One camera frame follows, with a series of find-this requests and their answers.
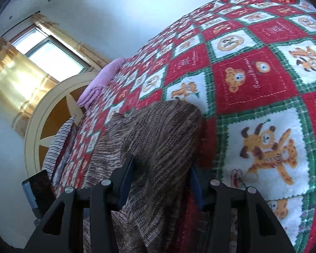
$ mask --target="round cream headboard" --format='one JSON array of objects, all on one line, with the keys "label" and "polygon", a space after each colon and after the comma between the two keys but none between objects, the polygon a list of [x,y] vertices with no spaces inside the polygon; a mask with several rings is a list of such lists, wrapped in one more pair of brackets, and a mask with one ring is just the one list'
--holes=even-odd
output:
[{"label": "round cream headboard", "polygon": [[85,109],[76,105],[81,93],[97,76],[88,72],[70,77],[58,83],[42,98],[29,120],[24,138],[24,156],[28,177],[41,171],[48,147],[56,132],[72,115],[76,125]]}]

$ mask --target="yellow curtain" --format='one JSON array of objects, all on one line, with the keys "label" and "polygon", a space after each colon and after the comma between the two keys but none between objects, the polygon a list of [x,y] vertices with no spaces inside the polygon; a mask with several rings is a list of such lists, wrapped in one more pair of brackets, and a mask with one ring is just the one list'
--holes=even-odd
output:
[{"label": "yellow curtain", "polygon": [[75,40],[66,31],[62,30],[58,23],[50,22],[46,16],[40,13],[35,13],[31,17],[31,21],[46,34],[59,40],[68,49],[98,71],[110,62],[108,59],[102,57],[98,52],[93,50],[92,47]]},{"label": "yellow curtain", "polygon": [[21,137],[36,105],[55,85],[49,74],[0,38],[0,109]]}]

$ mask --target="metal screw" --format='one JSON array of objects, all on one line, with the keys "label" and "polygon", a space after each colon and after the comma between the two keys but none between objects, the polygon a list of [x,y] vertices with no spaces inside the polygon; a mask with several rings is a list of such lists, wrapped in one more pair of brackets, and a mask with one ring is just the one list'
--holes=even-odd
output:
[{"label": "metal screw", "polygon": [[255,187],[249,187],[249,188],[247,188],[247,191],[248,191],[250,194],[255,194],[255,193],[256,193],[256,188],[255,188]]},{"label": "metal screw", "polygon": [[103,181],[101,181],[102,186],[108,186],[109,184],[111,184],[111,181],[109,179],[104,179]]},{"label": "metal screw", "polygon": [[65,193],[72,193],[74,191],[73,187],[66,187],[66,189],[64,190]]},{"label": "metal screw", "polygon": [[220,185],[220,181],[218,181],[218,180],[216,180],[216,179],[213,179],[213,180],[211,180],[211,185],[217,187],[217,186]]}]

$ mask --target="bear with reindeer antlers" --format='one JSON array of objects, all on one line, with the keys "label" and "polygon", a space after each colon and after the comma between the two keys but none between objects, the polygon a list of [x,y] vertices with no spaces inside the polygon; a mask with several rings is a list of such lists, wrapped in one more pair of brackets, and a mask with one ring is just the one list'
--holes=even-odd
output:
[{"label": "bear with reindeer antlers", "polygon": [[249,127],[245,127],[241,131],[244,138],[243,148],[241,149],[240,156],[244,159],[249,158],[248,153],[252,153],[254,157],[253,165],[248,169],[247,173],[257,174],[259,169],[276,168],[282,179],[289,185],[293,184],[292,178],[289,176],[283,164],[289,164],[290,167],[297,166],[297,151],[294,145],[294,140],[289,139],[288,145],[283,146],[291,133],[291,129],[287,129],[281,136],[279,142],[275,142],[274,132],[276,127],[270,126],[268,130],[261,132],[265,123],[260,123],[254,134],[248,134]]}]

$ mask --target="pink towel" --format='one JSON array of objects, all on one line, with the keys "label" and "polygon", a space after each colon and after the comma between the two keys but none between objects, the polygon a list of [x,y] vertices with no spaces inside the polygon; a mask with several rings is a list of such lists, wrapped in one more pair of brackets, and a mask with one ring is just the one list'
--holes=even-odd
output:
[{"label": "pink towel", "polygon": [[120,70],[124,62],[124,58],[117,58],[116,60],[113,60],[110,64],[102,68],[96,78],[92,80],[92,82],[78,98],[77,105],[79,107],[89,107],[91,103],[96,99],[96,97],[101,93],[102,89],[110,83],[110,81]]}]

